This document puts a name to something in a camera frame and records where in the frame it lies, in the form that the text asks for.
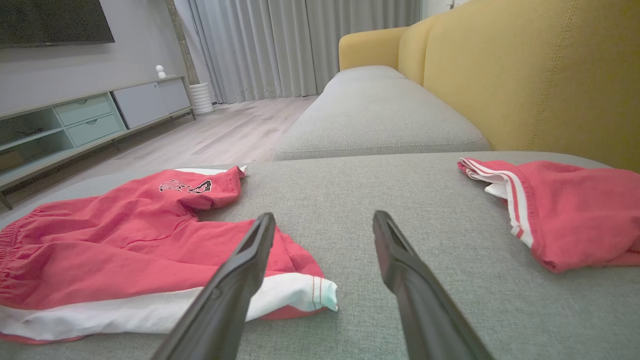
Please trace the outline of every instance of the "gray curtain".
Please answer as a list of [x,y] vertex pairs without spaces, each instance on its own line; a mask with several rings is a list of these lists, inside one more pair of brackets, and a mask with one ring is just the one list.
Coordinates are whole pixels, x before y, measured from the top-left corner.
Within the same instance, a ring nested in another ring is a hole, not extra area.
[[319,94],[340,37],[420,19],[420,0],[189,1],[218,102]]

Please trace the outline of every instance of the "wooden floor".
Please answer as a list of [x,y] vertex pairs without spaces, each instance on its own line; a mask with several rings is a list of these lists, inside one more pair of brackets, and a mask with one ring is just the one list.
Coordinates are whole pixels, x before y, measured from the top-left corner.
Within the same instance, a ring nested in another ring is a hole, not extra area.
[[[188,116],[140,131],[120,140],[120,151],[112,145],[102,148],[6,197],[14,209],[20,209],[82,180],[118,171],[271,161],[282,135],[315,99],[216,105],[212,114],[197,121]],[[0,204],[0,219],[8,212]]]

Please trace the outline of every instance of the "folded red clothing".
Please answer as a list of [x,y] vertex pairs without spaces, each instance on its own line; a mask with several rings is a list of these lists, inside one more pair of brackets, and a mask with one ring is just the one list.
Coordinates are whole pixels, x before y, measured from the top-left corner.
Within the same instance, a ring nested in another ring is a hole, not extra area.
[[640,265],[640,175],[533,161],[460,158],[458,168],[507,200],[512,233],[547,269]]
[[[205,172],[165,170],[44,204],[0,231],[0,338],[170,331],[253,224],[198,221],[195,209],[236,201],[244,177]],[[247,320],[337,309],[335,284],[279,229],[266,277]]]

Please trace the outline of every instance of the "television screen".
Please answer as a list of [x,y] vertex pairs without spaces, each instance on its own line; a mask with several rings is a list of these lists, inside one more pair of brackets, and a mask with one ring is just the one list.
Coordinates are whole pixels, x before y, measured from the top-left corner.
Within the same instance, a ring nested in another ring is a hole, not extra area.
[[0,47],[114,42],[99,0],[0,0]]

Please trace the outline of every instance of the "embroidered logo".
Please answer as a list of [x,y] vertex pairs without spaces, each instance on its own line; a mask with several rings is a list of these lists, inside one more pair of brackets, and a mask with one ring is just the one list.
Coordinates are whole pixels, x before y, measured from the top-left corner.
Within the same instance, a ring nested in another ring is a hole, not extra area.
[[184,188],[190,188],[188,189],[188,192],[190,193],[204,193],[204,192],[209,192],[211,191],[211,180],[205,180],[204,183],[196,186],[195,188],[191,188],[191,186],[183,183],[182,181],[178,181],[178,180],[169,180],[169,181],[165,181],[162,184],[160,184],[160,191],[163,192],[165,190],[178,190],[179,192],[182,191],[182,189]]

